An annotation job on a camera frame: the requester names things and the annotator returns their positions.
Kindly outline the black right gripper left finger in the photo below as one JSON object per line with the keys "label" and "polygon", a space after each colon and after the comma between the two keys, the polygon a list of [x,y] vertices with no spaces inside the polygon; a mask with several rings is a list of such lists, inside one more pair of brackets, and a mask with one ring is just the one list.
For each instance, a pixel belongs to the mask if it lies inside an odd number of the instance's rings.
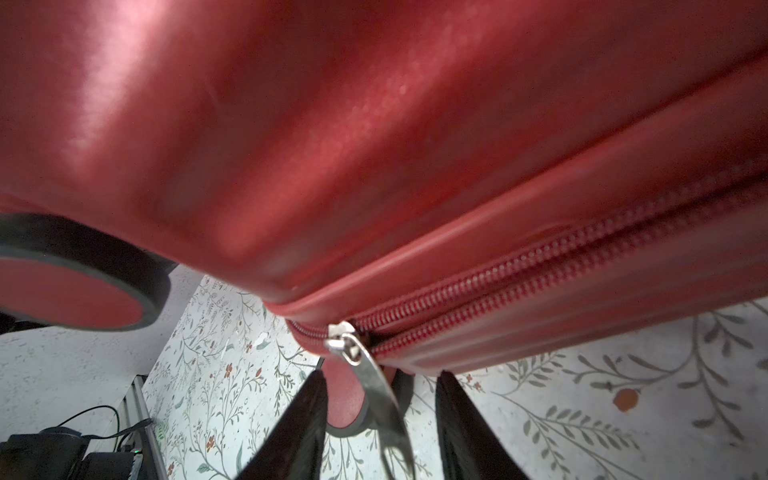
{"label": "black right gripper left finger", "polygon": [[319,479],[326,436],[327,383],[308,375],[269,436],[238,479]]}

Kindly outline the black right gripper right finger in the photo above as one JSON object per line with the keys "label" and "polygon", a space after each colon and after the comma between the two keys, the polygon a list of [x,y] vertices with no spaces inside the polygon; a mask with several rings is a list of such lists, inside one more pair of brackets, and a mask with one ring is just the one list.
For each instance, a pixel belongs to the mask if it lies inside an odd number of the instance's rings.
{"label": "black right gripper right finger", "polygon": [[445,479],[528,479],[448,371],[437,378],[435,413]]}

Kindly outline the silver zipper pull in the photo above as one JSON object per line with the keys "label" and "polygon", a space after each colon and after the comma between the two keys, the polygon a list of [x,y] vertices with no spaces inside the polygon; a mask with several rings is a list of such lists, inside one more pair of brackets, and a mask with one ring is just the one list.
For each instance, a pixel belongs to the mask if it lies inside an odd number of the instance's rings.
{"label": "silver zipper pull", "polygon": [[331,324],[325,348],[343,359],[365,392],[377,427],[380,460],[387,479],[415,479],[415,458],[404,413],[381,367],[349,322]]}

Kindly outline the red hard-shell suitcase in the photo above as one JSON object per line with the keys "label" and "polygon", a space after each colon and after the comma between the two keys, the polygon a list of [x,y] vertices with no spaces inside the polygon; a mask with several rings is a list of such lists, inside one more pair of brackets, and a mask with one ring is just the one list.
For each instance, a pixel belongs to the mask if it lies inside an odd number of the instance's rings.
{"label": "red hard-shell suitcase", "polygon": [[1,311],[173,261],[464,373],[767,293],[763,1],[5,1]]}

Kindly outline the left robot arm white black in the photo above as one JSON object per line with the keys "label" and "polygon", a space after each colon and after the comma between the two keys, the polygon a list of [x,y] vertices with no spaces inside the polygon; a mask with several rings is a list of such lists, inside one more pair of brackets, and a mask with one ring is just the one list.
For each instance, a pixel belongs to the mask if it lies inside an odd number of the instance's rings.
{"label": "left robot arm white black", "polygon": [[[93,433],[75,422],[109,412],[113,423]],[[3,479],[165,479],[152,422],[140,410],[99,405],[36,433],[14,434],[1,442]]]}

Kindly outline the floral patterned table mat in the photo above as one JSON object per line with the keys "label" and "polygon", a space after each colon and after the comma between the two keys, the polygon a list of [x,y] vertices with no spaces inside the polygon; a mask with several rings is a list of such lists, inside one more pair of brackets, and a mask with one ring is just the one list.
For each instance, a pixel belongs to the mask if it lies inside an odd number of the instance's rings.
{"label": "floral patterned table mat", "polygon": [[[171,479],[232,479],[317,364],[252,295],[204,278],[143,392]],[[763,479],[767,302],[459,378],[535,479]]]}

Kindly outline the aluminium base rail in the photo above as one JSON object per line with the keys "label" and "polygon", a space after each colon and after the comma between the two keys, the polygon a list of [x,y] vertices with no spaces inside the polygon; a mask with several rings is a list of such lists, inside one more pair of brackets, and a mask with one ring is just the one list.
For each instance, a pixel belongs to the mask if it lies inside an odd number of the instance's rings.
{"label": "aluminium base rail", "polygon": [[116,451],[133,452],[143,456],[138,479],[166,480],[166,467],[156,436],[158,424],[149,412],[143,392],[146,379],[146,375],[137,375],[133,379],[117,411],[126,429],[145,420],[149,420],[149,423],[130,433],[122,434],[116,442]]}

